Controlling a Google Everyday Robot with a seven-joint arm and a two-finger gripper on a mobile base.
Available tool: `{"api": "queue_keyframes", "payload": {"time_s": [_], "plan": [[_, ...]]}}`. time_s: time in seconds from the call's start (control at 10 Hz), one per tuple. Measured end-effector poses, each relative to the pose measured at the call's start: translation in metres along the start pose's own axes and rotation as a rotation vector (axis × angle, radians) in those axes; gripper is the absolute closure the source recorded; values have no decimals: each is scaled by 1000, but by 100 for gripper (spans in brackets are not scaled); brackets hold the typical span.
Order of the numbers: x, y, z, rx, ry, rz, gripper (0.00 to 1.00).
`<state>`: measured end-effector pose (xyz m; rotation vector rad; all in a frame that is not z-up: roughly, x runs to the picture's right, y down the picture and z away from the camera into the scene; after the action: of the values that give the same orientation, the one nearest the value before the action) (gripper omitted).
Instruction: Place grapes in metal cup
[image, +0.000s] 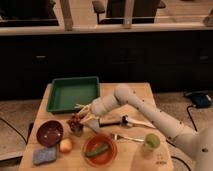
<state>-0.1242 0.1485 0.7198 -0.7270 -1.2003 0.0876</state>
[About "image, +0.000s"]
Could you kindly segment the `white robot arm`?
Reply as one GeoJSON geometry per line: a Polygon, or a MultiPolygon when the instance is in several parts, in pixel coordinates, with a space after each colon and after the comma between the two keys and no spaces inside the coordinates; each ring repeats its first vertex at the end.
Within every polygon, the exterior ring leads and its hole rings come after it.
{"type": "Polygon", "coordinates": [[[213,171],[213,126],[197,132],[145,99],[139,98],[127,84],[118,84],[111,94],[82,105],[78,112],[83,117],[80,123],[99,132],[98,119],[124,105],[130,105],[142,113],[167,139],[193,159],[194,171],[213,171]]]}

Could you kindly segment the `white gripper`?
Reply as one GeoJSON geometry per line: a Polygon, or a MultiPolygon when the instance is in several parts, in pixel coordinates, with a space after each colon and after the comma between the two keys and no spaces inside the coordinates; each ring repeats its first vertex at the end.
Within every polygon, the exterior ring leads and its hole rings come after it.
{"type": "Polygon", "coordinates": [[[85,125],[93,120],[96,119],[96,117],[102,117],[104,108],[103,108],[103,103],[100,98],[97,98],[91,102],[91,104],[83,105],[83,104],[76,104],[74,106],[74,109],[90,109],[90,112],[88,113],[81,121],[80,123],[85,125]]]}

